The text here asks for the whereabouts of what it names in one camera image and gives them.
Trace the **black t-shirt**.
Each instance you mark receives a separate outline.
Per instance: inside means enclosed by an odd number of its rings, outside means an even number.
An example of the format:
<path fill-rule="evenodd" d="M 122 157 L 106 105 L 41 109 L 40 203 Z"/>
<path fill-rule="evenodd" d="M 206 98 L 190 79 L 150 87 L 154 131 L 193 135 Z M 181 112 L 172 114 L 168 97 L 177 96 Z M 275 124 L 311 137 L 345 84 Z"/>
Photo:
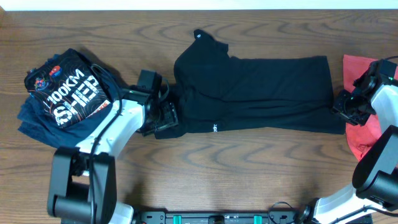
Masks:
<path fill-rule="evenodd" d="M 194 42 L 175 61 L 168 95 L 178 125 L 156 132 L 157 139 L 264 127 L 345 132 L 345 122 L 331 111 L 325 56 L 237 58 L 209 33 L 197 29 L 193 35 Z"/>

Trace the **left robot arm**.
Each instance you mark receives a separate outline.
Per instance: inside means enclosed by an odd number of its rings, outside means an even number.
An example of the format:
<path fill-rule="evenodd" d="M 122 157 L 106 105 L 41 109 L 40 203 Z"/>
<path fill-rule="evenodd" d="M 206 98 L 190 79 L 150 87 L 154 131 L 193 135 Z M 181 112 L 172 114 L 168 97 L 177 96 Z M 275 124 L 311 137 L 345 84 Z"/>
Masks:
<path fill-rule="evenodd" d="M 170 91 L 123 90 L 97 128 L 52 160 L 47 212 L 62 223 L 134 221 L 132 206 L 117 200 L 116 159 L 134 133 L 143 136 L 178 124 Z"/>

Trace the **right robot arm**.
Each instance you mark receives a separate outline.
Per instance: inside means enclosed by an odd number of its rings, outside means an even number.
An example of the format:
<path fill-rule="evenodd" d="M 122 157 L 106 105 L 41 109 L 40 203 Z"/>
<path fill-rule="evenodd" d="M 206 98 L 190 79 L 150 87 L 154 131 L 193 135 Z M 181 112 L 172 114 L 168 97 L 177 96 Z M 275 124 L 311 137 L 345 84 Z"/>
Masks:
<path fill-rule="evenodd" d="M 349 223 L 373 212 L 397 216 L 397 80 L 371 98 L 382 135 L 356 166 L 352 183 L 307 207 L 302 223 Z"/>

